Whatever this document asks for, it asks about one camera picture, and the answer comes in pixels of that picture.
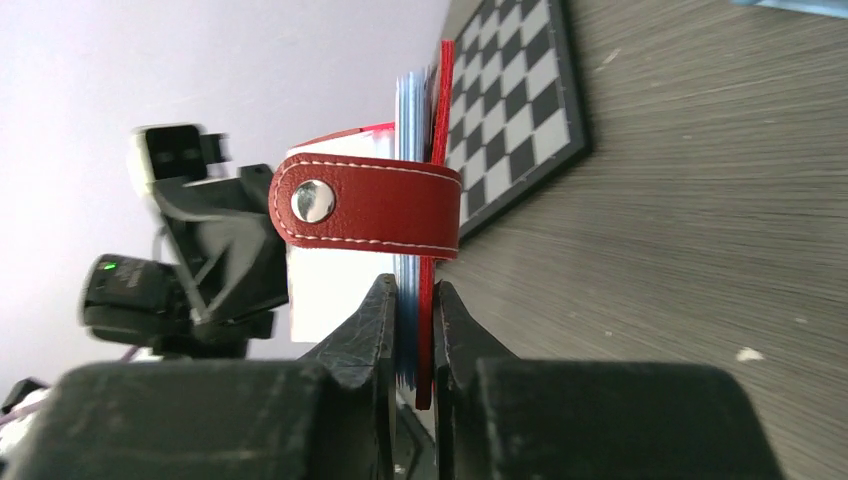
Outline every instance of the red edge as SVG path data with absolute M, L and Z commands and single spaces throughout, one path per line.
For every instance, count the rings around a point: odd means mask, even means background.
M 453 85 L 454 42 L 442 41 L 439 77 L 439 99 L 434 122 L 433 153 L 430 163 L 442 166 L 448 147 L 451 87 Z M 421 279 L 418 295 L 418 384 L 415 387 L 415 408 L 429 410 L 433 402 L 433 290 L 436 281 L 436 262 L 421 257 Z

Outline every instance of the chessboard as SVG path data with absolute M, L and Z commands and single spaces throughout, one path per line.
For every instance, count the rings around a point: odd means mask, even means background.
M 456 39 L 446 164 L 463 241 L 589 153 L 567 2 L 483 0 Z

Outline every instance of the white stitching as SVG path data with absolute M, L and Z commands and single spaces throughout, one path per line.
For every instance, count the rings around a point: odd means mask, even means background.
M 448 176 L 441 175 L 441 174 L 438 174 L 438 173 L 422 172 L 420 170 L 412 170 L 410 168 L 401 168 L 401 167 L 383 167 L 383 166 L 379 166 L 379 165 L 360 165 L 358 163 L 316 162 L 316 161 L 313 161 L 313 160 L 302 161 L 302 162 L 296 162 L 296 163 L 293 163 L 292 165 L 289 165 L 285 170 L 283 170 L 282 175 L 285 175 L 286 172 L 288 172 L 289 170 L 291 170 L 294 167 L 297 167 L 298 165 L 327 165 L 327 166 L 331 166 L 331 167 L 373 168 L 375 170 L 392 170 L 392 171 L 395 171 L 395 172 L 417 173 L 417 174 L 421 174 L 421 175 L 429 175 L 431 177 L 441 178 L 442 180 L 450 180 L 451 182 L 462 187 L 462 183 L 460 183 L 459 180 L 457 180 L 453 177 L 448 177 Z
M 412 244 L 412 243 L 387 242 L 387 241 L 384 241 L 384 240 L 368 240 L 368 239 L 362 239 L 362 238 L 316 237 L 316 236 L 312 236 L 312 235 L 300 235 L 300 234 L 292 232 L 286 226 L 285 222 L 283 222 L 283 217 L 280 214 L 279 195 L 280 195 L 280 184 L 283 181 L 283 175 L 285 175 L 286 172 L 288 172 L 289 170 L 291 170 L 292 168 L 294 168 L 298 165 L 326 165 L 326 166 L 330 166 L 330 167 L 373 168 L 373 169 L 376 169 L 376 170 L 392 170 L 392 171 L 399 171 L 399 172 L 416 173 L 416 174 L 429 175 L 429 176 L 432 176 L 432 177 L 441 178 L 443 180 L 450 180 L 450 181 L 456 183 L 457 185 L 459 185 L 460 188 L 462 187 L 462 184 L 455 178 L 448 177 L 448 176 L 445 176 L 445 175 L 440 175 L 438 173 L 422 172 L 422 171 L 419 171 L 419 170 L 412 170 L 412 169 L 409 169 L 409 168 L 384 167 L 384 166 L 378 166 L 378 165 L 360 165 L 358 163 L 317 162 L 317 161 L 312 161 L 312 160 L 294 162 L 292 165 L 289 165 L 288 167 L 286 167 L 285 170 L 283 170 L 280 173 L 280 175 L 277 178 L 277 182 L 276 182 L 277 185 L 273 188 L 273 190 L 274 190 L 274 200 L 273 200 L 274 215 L 277 217 L 277 221 L 280 223 L 280 226 L 283 227 L 283 230 L 285 230 L 286 233 L 293 236 L 294 238 L 299 238 L 301 240 L 323 240 L 323 241 L 328 241 L 328 242 L 367 243 L 367 244 L 371 244 L 371 245 L 387 245 L 387 246 L 394 246 L 394 247 L 433 248 L 433 249 L 437 249 L 437 250 L 446 250 L 446 251 L 449 251 L 449 252 L 458 251 L 456 248 L 439 247 L 439 246 L 435 246 L 435 245 L 416 245 L 416 244 Z

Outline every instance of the blue object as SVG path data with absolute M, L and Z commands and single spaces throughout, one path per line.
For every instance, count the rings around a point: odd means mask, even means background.
M 430 78 L 428 69 L 398 79 L 395 112 L 395 158 L 423 162 L 432 132 Z M 397 323 L 395 371 L 401 385 L 414 388 L 418 369 L 418 292 L 421 257 L 395 255 L 397 279 Z
M 733 0 L 733 3 L 848 19 L 848 0 Z

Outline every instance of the wood grain surface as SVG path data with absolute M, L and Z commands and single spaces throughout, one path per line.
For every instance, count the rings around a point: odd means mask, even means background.
M 446 37 L 475 3 L 455 0 Z M 443 278 L 521 356 L 723 367 L 790 478 L 848 478 L 848 22 L 572 10 L 596 153 Z

